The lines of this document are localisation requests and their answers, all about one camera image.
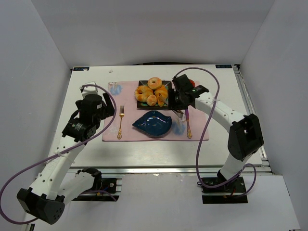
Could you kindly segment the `striped orange croissant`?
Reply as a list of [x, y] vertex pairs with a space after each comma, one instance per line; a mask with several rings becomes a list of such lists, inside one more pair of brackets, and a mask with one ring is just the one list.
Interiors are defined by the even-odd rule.
[[167, 98], [168, 98], [168, 91], [165, 86], [161, 86], [160, 88], [154, 91], [154, 95], [157, 98], [157, 104], [159, 107], [163, 107]]

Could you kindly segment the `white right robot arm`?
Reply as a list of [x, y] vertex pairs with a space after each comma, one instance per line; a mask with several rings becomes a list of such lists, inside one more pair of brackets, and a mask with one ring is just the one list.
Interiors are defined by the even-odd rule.
[[244, 115], [217, 100], [202, 85], [193, 86], [186, 75], [173, 77], [174, 88], [168, 91], [168, 109], [184, 110], [189, 106], [204, 112], [228, 132], [228, 158], [218, 172], [218, 186], [233, 181], [248, 159], [263, 146], [260, 122], [255, 114]]

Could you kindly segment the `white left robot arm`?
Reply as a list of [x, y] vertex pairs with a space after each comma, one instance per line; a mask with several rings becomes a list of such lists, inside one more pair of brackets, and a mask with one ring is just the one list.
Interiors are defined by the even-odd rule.
[[51, 225], [59, 220], [65, 206], [80, 194], [98, 191], [102, 187], [102, 174], [93, 167], [78, 171], [73, 180], [62, 183], [75, 158], [94, 137], [101, 121], [115, 114], [108, 93], [88, 94], [76, 101], [76, 106], [77, 110], [62, 131], [56, 157], [47, 162], [27, 189], [20, 189], [17, 193], [25, 212]]

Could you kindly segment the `metal food tongs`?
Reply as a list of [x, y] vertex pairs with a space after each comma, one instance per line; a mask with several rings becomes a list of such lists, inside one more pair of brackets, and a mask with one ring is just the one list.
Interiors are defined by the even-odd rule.
[[[168, 102], [163, 98], [161, 93], [158, 95], [158, 99], [162, 101], [167, 107], [169, 107]], [[172, 110], [172, 112], [175, 113], [180, 120], [182, 121], [186, 120], [186, 117], [184, 116], [184, 113], [181, 110]]]

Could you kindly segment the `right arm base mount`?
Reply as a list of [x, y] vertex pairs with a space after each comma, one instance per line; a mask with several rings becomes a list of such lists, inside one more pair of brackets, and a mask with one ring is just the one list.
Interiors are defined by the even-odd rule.
[[218, 188], [206, 188], [201, 182], [197, 185], [202, 188], [202, 202], [204, 205], [218, 204], [247, 204], [248, 199], [243, 177]]

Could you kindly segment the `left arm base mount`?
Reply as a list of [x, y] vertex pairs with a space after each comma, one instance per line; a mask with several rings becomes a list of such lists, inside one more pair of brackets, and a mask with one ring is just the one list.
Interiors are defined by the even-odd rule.
[[93, 186], [87, 190], [86, 194], [81, 194], [74, 201], [87, 201], [87, 202], [116, 202], [119, 199], [119, 190], [117, 190], [117, 178], [103, 178], [101, 171], [98, 169], [87, 167], [78, 170], [79, 173], [88, 173], [94, 177]]

